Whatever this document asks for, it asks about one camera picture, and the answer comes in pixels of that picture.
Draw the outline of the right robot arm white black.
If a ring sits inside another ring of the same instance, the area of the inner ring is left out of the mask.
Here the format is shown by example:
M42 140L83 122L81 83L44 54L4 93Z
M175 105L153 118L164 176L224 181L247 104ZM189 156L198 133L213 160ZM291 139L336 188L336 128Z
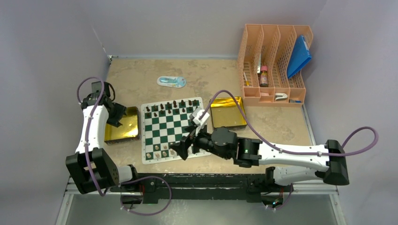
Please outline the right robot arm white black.
M327 140L324 145L298 146L266 144L259 139L239 137L225 127L213 133L204 129L190 133L171 144L183 160L188 158L188 149L197 153L205 150L223 159L232 159L235 165L244 168L260 165L280 165L266 171L263 184L270 191L280 186L306 180L322 180L326 184L348 185L349 176L343 147L336 140Z

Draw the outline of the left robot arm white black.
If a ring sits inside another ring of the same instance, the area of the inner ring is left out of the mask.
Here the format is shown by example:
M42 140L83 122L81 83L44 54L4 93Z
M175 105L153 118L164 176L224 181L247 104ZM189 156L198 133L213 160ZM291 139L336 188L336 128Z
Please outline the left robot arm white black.
M122 126L120 120L127 107L116 103L111 84L92 82L92 92L78 99L84 116L79 144L73 155L67 156L66 167L81 194L97 191L104 196L108 189L122 185L127 191L139 188L140 179L133 165L117 166L104 150L106 126Z

